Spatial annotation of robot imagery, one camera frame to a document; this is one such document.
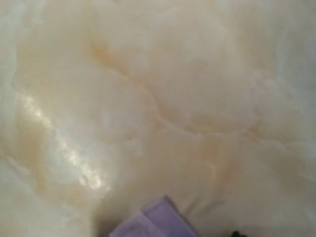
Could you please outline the lilac umbrella with black lining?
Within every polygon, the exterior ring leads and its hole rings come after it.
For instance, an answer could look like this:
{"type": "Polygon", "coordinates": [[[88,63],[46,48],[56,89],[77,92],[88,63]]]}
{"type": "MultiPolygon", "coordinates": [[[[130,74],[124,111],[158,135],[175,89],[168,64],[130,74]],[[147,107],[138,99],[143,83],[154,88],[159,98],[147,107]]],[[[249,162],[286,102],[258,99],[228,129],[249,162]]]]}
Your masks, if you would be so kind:
{"type": "Polygon", "coordinates": [[[169,198],[163,197],[125,220],[109,237],[197,237],[193,227],[169,198]]]}

